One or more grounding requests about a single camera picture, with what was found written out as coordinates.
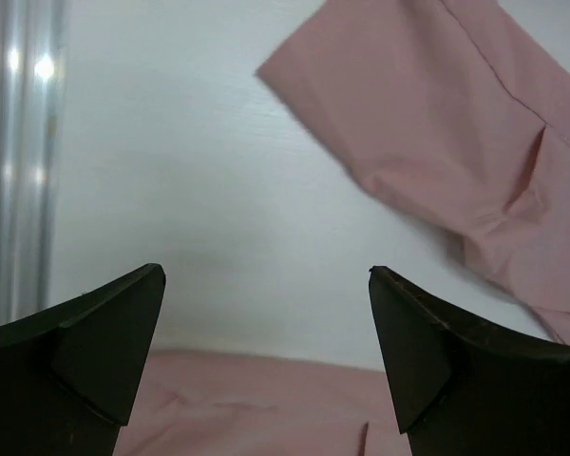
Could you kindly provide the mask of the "pink trousers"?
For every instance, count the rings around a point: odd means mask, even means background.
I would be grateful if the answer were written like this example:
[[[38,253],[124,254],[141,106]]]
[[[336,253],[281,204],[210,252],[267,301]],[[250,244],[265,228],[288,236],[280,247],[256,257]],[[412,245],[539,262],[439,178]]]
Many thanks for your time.
[[[570,74],[494,1],[329,1],[261,79],[370,195],[570,346]],[[386,370],[171,351],[120,455],[415,455]]]

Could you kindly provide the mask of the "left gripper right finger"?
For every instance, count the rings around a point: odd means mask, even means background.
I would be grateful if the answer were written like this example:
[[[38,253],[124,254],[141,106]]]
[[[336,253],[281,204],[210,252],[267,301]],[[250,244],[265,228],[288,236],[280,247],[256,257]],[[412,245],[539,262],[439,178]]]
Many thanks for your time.
[[[370,304],[415,455],[570,455],[570,346],[493,323],[384,266]]]

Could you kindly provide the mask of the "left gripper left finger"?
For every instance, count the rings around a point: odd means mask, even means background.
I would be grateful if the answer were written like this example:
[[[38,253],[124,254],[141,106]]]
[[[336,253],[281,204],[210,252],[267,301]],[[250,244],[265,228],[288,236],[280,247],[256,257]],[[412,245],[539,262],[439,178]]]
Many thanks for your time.
[[[110,455],[127,426],[165,272],[146,264],[0,326],[0,455]]]

